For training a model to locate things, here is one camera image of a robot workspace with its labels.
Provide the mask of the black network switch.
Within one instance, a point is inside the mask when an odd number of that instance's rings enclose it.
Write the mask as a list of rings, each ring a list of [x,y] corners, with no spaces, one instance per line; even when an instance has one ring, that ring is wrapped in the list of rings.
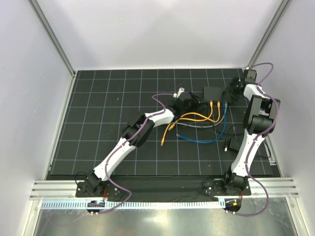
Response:
[[[203,88],[203,97],[205,100],[209,101],[219,101],[219,102],[232,102],[232,101],[222,101],[221,94],[225,90],[223,87],[204,87]]]

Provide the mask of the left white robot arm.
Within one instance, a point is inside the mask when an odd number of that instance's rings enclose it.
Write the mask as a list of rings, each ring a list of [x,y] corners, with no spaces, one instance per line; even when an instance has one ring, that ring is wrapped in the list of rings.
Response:
[[[165,106],[158,97],[160,95],[172,96],[171,104]],[[87,191],[94,197],[102,195],[105,182],[130,152],[142,146],[148,139],[152,130],[158,126],[166,125],[169,128],[185,114],[192,115],[210,105],[205,100],[192,92],[185,92],[180,88],[177,93],[161,93],[152,96],[162,106],[162,109],[153,113],[138,112],[123,129],[117,145],[104,158],[104,160],[86,174],[84,183]]]

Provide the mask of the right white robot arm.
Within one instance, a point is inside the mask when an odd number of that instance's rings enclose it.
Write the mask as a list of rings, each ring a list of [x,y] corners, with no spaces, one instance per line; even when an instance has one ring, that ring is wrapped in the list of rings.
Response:
[[[234,195],[246,189],[254,157],[279,116],[281,101],[265,93],[256,82],[256,70],[245,69],[241,78],[234,77],[227,91],[233,98],[243,95],[249,100],[243,119],[244,136],[237,157],[223,179],[222,190]]]

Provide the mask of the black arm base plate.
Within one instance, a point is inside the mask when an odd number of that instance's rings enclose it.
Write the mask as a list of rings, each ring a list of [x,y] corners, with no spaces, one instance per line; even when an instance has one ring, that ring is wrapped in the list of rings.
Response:
[[[112,176],[77,183],[78,198],[107,197],[112,202],[210,202],[251,195],[248,180],[221,176]]]

